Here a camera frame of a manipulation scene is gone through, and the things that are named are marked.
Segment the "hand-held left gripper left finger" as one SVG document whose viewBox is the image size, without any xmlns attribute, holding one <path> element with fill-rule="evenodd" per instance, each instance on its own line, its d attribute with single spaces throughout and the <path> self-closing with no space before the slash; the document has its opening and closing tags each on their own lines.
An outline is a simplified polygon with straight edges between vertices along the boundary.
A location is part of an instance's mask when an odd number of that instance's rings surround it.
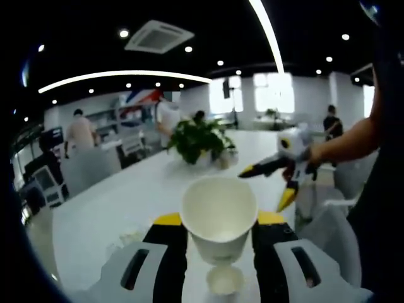
<svg viewBox="0 0 404 303">
<path fill-rule="evenodd" d="M 188 233 L 178 213 L 158 217 L 142 241 L 117 249 L 73 302 L 180 302 Z"/>
</svg>

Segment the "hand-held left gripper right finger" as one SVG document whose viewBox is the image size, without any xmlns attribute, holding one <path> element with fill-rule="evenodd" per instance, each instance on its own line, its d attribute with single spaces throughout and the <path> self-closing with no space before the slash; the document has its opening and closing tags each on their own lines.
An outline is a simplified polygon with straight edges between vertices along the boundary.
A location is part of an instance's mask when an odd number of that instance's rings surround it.
<svg viewBox="0 0 404 303">
<path fill-rule="evenodd" d="M 300 234 L 278 213 L 260 211 L 252 228 L 262 302 L 369 302 L 359 245 L 340 210 L 322 210 Z"/>
</svg>

